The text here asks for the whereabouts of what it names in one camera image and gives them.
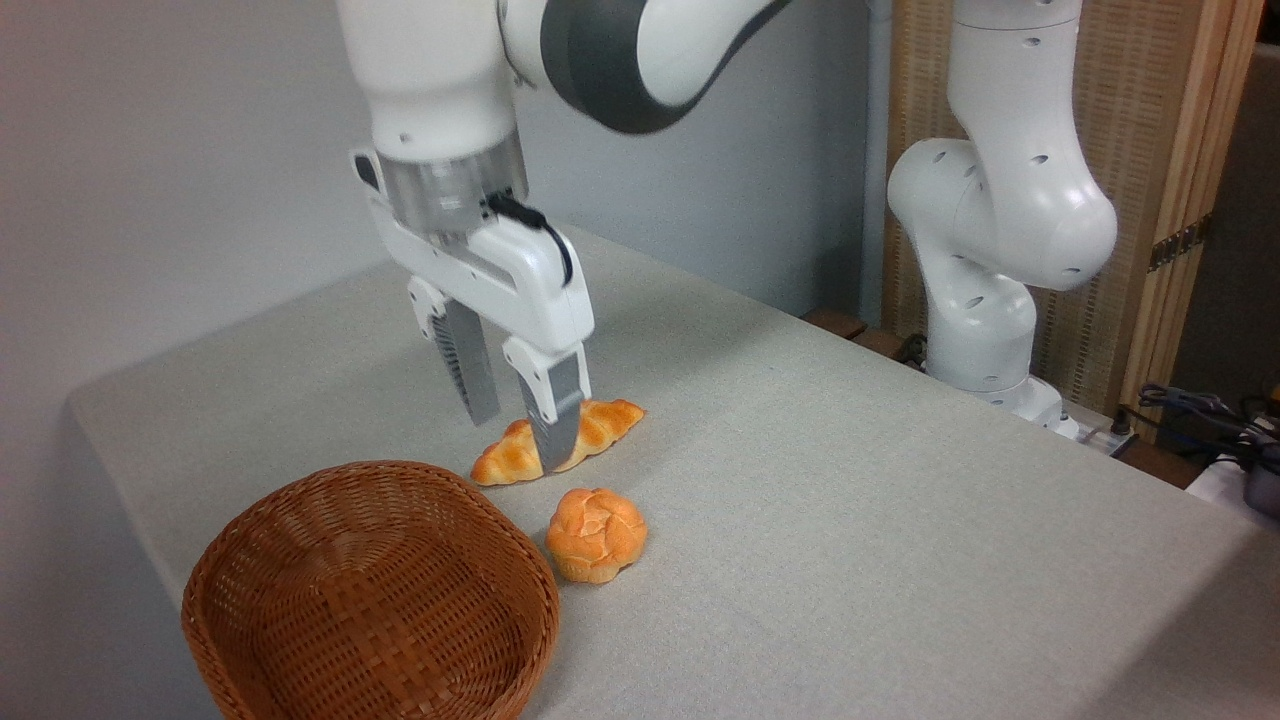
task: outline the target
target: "bread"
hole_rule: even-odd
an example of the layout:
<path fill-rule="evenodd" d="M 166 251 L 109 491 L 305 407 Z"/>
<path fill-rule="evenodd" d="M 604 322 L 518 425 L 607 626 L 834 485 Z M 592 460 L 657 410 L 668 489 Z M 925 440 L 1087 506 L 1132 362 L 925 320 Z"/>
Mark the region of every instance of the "bread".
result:
<path fill-rule="evenodd" d="M 604 488 L 580 488 L 561 498 L 547 528 L 547 550 L 566 580 L 602 584 L 640 560 L 648 537 L 634 502 Z"/>
<path fill-rule="evenodd" d="M 591 455 L 599 455 L 611 445 L 627 434 L 645 413 L 640 406 L 626 400 L 600 402 L 582 401 L 582 413 L 577 424 L 577 442 L 573 455 L 556 468 L 563 473 Z M 471 468 L 471 479 L 481 486 L 506 486 L 522 480 L 535 480 L 543 477 L 543 465 L 538 459 L 538 446 L 534 443 L 534 429 L 529 419 L 516 420 L 502 439 L 490 445 Z"/>

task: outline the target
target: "table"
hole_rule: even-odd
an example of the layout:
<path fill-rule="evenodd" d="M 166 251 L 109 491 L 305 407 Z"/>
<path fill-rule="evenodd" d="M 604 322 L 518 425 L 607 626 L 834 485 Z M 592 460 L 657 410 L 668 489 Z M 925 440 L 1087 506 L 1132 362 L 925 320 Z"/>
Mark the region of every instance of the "table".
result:
<path fill-rule="evenodd" d="M 581 231 L 598 397 L 649 411 L 571 473 L 486 489 L 541 544 L 572 487 L 645 556 L 561 585 L 530 717 L 1280 715 L 1280 542 L 850 342 Z M 78 389 L 178 602 L 252 501 L 357 459 L 466 473 L 472 428 L 406 274 L 351 278 Z M 500 336 L 489 328 L 493 357 Z"/>

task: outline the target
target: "black cable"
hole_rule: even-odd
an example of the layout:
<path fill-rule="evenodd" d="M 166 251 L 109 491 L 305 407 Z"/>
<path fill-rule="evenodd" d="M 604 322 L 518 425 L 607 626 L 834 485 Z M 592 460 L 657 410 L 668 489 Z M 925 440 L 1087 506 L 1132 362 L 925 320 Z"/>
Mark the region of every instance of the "black cable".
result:
<path fill-rule="evenodd" d="M 899 346 L 893 360 L 899 363 L 915 363 L 916 365 L 924 365 L 925 350 L 928 346 L 928 338 L 922 333 L 914 333 L 908 336 Z"/>
<path fill-rule="evenodd" d="M 1261 465 L 1271 473 L 1280 474 L 1280 465 L 1275 462 L 1275 457 L 1267 456 L 1266 452 L 1258 445 L 1256 445 L 1256 441 L 1248 441 L 1242 438 L 1235 445 L 1228 445 L 1222 442 L 1190 437 L 1170 427 L 1166 423 L 1161 423 L 1158 420 L 1152 420 L 1151 418 L 1147 418 L 1146 415 L 1138 413 L 1137 410 L 1134 410 L 1128 405 L 1121 405 L 1120 409 L 1128 413 L 1130 418 L 1146 423 L 1147 425 L 1151 425 L 1157 430 L 1169 433 L 1170 436 L 1178 438 L 1181 442 L 1203 447 L 1210 452 L 1215 452 L 1216 455 L 1226 455 L 1234 457 L 1242 462 L 1240 465 L 1242 468 L 1244 466 L 1243 462 L 1249 462 L 1251 465 Z"/>
<path fill-rule="evenodd" d="M 1139 391 L 1138 398 L 1138 405 L 1142 407 L 1165 407 L 1189 413 L 1233 436 L 1252 430 L 1280 441 L 1280 432 L 1261 425 L 1247 415 L 1238 415 L 1216 395 L 1187 392 L 1176 387 L 1147 383 Z"/>
<path fill-rule="evenodd" d="M 1111 434 L 1114 436 L 1126 436 L 1133 432 L 1133 424 L 1129 423 L 1130 413 L 1121 407 L 1116 410 L 1115 416 L 1111 418 Z"/>
<path fill-rule="evenodd" d="M 527 228 L 547 231 L 547 234 L 556 241 L 556 247 L 561 251 L 561 261 L 564 263 L 564 284 L 561 287 L 568 287 L 568 283 L 573 282 L 573 255 L 570 254 L 568 243 L 564 242 L 559 232 L 547 222 L 547 215 L 504 192 L 490 192 L 485 197 L 485 205 L 494 213 L 511 218 Z"/>

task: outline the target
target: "bread roll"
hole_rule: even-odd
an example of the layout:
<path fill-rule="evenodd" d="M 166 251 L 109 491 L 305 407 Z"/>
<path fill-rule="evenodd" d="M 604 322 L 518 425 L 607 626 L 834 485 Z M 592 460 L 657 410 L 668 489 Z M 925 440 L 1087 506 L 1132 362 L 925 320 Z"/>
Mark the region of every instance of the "bread roll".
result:
<path fill-rule="evenodd" d="M 547 528 L 547 550 L 564 579 L 600 584 L 639 560 L 648 537 L 634 502 L 604 488 L 580 488 L 561 498 Z"/>

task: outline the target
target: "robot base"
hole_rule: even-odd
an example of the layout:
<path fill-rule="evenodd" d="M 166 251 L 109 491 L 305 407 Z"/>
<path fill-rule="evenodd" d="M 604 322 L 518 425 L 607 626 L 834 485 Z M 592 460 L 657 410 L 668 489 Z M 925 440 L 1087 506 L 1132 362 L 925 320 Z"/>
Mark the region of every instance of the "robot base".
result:
<path fill-rule="evenodd" d="M 1080 425 L 1062 409 L 1062 396 L 1053 389 L 1053 386 L 1039 378 L 1028 377 L 1009 389 L 970 392 L 969 395 L 1009 410 L 1042 428 L 1048 428 L 1062 437 L 1079 439 Z"/>

